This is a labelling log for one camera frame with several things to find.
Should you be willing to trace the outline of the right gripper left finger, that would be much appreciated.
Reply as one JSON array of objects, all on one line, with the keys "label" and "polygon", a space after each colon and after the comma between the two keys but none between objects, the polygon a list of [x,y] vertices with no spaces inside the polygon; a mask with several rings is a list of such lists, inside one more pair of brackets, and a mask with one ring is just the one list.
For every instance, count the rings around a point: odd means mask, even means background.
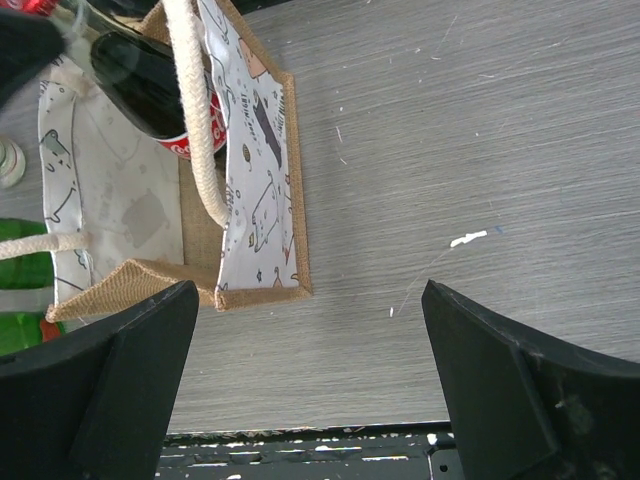
[{"label": "right gripper left finger", "polygon": [[154,478],[198,309],[183,281],[2,356],[2,478]]}]

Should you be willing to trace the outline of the canvas tote bag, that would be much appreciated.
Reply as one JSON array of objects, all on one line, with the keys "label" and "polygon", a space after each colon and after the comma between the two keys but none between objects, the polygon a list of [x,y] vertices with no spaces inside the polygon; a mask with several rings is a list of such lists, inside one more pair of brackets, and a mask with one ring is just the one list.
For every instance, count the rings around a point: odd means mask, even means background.
[{"label": "canvas tote bag", "polygon": [[93,85],[41,79],[37,144],[46,234],[1,240],[1,261],[49,252],[51,323],[122,311],[181,282],[220,311],[311,293],[293,76],[228,1],[161,1],[133,28],[166,40],[191,158],[137,129]]}]

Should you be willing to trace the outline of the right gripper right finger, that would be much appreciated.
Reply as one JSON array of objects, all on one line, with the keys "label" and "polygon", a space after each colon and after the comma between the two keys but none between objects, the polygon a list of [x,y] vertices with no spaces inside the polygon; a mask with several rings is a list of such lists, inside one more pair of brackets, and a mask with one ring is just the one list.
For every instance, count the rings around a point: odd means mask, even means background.
[{"label": "right gripper right finger", "polygon": [[429,281],[422,309],[468,479],[636,479],[639,365]]}]

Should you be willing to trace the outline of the cola glass bottle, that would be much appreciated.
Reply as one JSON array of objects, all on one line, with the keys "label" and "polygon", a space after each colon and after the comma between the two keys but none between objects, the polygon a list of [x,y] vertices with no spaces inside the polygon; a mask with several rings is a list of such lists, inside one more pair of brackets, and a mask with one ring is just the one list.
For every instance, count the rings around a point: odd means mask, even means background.
[{"label": "cola glass bottle", "polygon": [[150,1],[3,1],[1,7],[39,15],[62,33],[66,55],[49,80],[84,95],[99,87],[142,133],[190,159],[171,47],[133,28]]}]

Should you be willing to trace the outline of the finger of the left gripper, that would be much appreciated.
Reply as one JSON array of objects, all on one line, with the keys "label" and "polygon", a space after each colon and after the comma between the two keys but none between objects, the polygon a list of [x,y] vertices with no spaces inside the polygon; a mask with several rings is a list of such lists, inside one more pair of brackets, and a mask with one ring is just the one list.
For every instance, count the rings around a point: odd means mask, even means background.
[{"label": "finger of the left gripper", "polygon": [[63,54],[66,43],[47,18],[1,9],[1,107]]}]

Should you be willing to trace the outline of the green bottle front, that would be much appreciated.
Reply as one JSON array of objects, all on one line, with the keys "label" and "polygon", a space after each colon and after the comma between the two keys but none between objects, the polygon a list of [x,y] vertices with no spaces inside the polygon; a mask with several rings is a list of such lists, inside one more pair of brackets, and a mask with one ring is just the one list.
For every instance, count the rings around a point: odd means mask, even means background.
[{"label": "green bottle front", "polygon": [[64,334],[64,325],[48,322],[43,312],[2,313],[0,318],[0,354],[12,354]]}]

